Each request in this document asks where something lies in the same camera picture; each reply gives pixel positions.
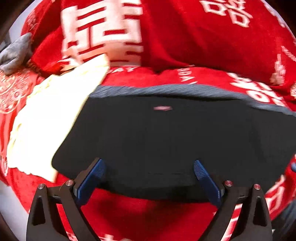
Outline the red folded wedding quilt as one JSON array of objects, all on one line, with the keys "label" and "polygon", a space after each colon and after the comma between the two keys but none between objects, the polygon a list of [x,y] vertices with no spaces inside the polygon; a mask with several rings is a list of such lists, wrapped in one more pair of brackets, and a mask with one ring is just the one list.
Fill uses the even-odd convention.
[{"label": "red folded wedding quilt", "polygon": [[42,1],[22,33],[46,75],[107,54],[113,66],[237,73],[295,103],[295,35],[266,1]]}]

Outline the grey cloth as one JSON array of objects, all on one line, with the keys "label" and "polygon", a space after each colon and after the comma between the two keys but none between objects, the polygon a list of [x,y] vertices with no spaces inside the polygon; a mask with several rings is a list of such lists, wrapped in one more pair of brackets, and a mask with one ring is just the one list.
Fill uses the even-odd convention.
[{"label": "grey cloth", "polygon": [[1,51],[1,71],[9,76],[32,56],[32,33],[26,33]]}]

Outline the black pants with grey waistband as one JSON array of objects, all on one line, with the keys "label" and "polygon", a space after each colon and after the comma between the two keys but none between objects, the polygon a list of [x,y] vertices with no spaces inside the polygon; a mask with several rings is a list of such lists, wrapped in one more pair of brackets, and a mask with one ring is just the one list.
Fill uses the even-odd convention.
[{"label": "black pants with grey waistband", "polygon": [[200,161],[216,183],[269,190],[295,154],[295,112],[206,85],[99,86],[52,165],[75,178],[95,158],[99,184],[126,196],[205,201]]}]

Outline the cream white towel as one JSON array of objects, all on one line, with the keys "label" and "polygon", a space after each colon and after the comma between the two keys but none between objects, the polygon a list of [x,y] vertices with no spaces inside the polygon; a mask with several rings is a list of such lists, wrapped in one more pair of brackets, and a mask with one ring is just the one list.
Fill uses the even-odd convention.
[{"label": "cream white towel", "polygon": [[52,166],[53,156],[109,68],[109,59],[102,54],[35,86],[13,124],[6,154],[8,167],[55,182],[58,172]]}]

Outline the red embroidered pillow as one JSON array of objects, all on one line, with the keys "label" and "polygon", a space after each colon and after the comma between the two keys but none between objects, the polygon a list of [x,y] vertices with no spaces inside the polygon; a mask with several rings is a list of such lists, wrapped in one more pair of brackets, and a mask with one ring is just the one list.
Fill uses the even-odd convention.
[{"label": "red embroidered pillow", "polygon": [[1,114],[14,111],[22,98],[28,96],[34,86],[44,77],[28,68],[21,68],[16,73],[5,75],[1,70]]}]

